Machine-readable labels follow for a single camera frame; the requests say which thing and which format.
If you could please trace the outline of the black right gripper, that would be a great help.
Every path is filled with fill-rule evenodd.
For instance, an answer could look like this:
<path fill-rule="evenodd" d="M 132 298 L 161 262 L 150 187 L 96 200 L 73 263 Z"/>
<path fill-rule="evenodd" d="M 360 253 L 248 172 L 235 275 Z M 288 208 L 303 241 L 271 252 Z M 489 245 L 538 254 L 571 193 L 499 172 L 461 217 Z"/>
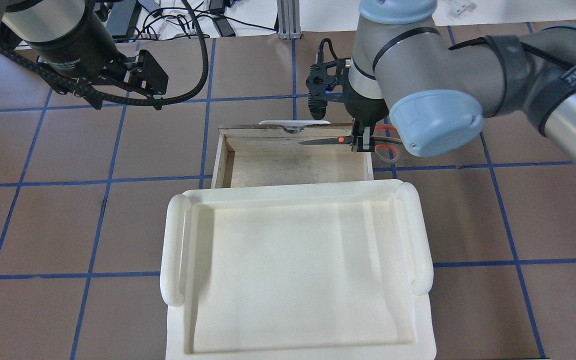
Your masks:
<path fill-rule="evenodd" d="M 352 152 L 373 152 L 371 127 L 386 118 L 390 112 L 384 99 L 374 99 L 358 93 L 345 95 L 343 101 L 346 112 L 352 117 L 350 150 Z"/>

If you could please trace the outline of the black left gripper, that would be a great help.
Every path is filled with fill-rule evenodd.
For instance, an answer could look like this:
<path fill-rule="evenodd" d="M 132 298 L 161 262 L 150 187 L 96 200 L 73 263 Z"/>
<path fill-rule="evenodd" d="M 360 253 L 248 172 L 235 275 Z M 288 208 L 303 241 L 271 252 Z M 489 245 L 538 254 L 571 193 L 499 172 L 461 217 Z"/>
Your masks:
<path fill-rule="evenodd" d="M 85 5 L 81 19 L 66 34 L 50 41 L 31 41 L 30 47 L 58 74 L 81 79 L 88 85 L 112 85 L 137 92 L 152 107 L 161 111 L 159 102 L 167 93 L 169 76 L 147 50 L 128 56 L 118 50 L 101 20 Z M 103 98 L 93 86 L 86 86 L 80 97 L 95 110 L 101 110 Z"/>

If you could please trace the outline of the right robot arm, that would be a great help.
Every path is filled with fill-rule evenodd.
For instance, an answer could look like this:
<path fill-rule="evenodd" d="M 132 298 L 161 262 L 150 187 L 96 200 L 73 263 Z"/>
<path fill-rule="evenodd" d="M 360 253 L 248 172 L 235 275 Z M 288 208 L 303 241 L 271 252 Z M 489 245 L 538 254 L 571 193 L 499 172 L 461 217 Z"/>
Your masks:
<path fill-rule="evenodd" d="M 407 152 L 437 157 L 478 136 L 485 119 L 520 111 L 576 164 L 576 23 L 447 47 L 432 19 L 437 5 L 358 7 L 350 86 L 385 102 Z"/>

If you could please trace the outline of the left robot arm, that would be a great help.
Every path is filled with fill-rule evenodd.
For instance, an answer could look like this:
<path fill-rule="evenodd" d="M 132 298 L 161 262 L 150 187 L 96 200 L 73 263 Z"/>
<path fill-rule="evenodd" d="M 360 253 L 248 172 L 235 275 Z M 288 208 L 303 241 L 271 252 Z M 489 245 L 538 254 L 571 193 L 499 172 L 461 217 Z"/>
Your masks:
<path fill-rule="evenodd" d="M 146 50 L 119 51 L 95 7 L 93 0 L 0 0 L 0 50 L 26 43 L 53 91 L 83 98 L 94 109 L 102 98 L 82 88 L 112 86 L 147 100 L 165 95 L 169 76 L 162 66 Z"/>

